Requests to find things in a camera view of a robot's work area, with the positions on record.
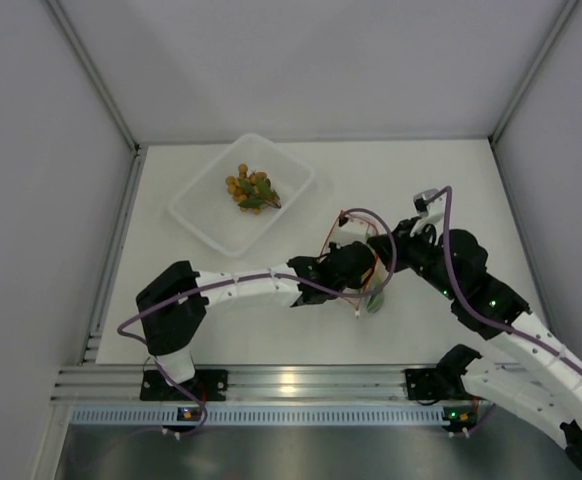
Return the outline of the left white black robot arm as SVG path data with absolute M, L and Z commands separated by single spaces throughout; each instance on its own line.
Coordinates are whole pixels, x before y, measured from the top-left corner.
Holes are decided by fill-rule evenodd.
M 376 256 L 360 241 L 255 272 L 209 273 L 188 261 L 172 264 L 136 296 L 148 352 L 164 372 L 163 388 L 180 400 L 196 390 L 190 344 L 209 312 L 321 305 L 361 290 L 375 266 Z

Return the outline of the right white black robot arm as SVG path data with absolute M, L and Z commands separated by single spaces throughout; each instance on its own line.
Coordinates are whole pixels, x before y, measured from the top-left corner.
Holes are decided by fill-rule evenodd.
M 459 345 L 440 362 L 439 388 L 504 408 L 542 431 L 582 472 L 582 360 L 543 324 L 530 305 L 487 270 L 487 251 L 466 230 L 417 219 L 368 241 L 391 273 L 409 269 L 451 302 L 451 312 L 488 345 L 519 363 L 533 383 Z

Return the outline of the fake longan fruit bunch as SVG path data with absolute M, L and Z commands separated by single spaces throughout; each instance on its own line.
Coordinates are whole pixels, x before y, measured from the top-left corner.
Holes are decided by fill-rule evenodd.
M 260 214 L 267 209 L 280 210 L 281 197 L 273 188 L 265 171 L 250 169 L 246 163 L 237 166 L 237 173 L 225 178 L 227 194 L 243 212 Z

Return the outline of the clear zip top bag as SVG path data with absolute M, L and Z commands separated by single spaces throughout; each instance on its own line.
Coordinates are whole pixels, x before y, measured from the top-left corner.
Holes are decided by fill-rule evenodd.
M 325 238 L 325 241 L 322 245 L 322 249 L 320 250 L 320 256 L 327 251 L 328 243 L 331 242 L 331 235 L 333 229 L 335 227 L 336 221 L 342 217 L 347 216 L 350 214 L 344 214 L 343 211 L 340 212 L 337 219 L 334 221 L 328 235 Z M 384 268 L 379 264 L 379 257 L 376 255 L 376 266 L 374 273 L 372 274 L 369 282 L 364 287 L 364 292 L 367 293 L 369 290 L 373 290 L 374 288 L 378 287 L 386 278 L 387 274 Z M 352 309 L 354 316 L 357 320 L 360 320 L 362 317 L 368 317 L 373 313 L 379 311 L 382 308 L 384 302 L 384 294 L 379 293 L 377 295 L 368 296 L 365 298 L 360 299 L 350 299 L 350 298 L 339 298 L 338 301 L 340 303 L 346 302 Z

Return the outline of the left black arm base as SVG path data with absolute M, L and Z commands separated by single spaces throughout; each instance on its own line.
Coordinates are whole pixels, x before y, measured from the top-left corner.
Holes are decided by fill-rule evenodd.
M 224 402 L 228 390 L 228 371 L 198 369 L 195 376 L 180 386 L 201 401 Z M 185 401 L 187 397 L 169 384 L 157 370 L 146 370 L 140 385 L 139 398 L 145 402 Z

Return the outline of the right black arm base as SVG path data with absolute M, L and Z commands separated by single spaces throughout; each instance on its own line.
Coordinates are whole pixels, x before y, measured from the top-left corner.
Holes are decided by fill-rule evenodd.
M 406 369 L 404 375 L 409 400 L 429 406 L 449 399 L 450 385 L 437 368 Z

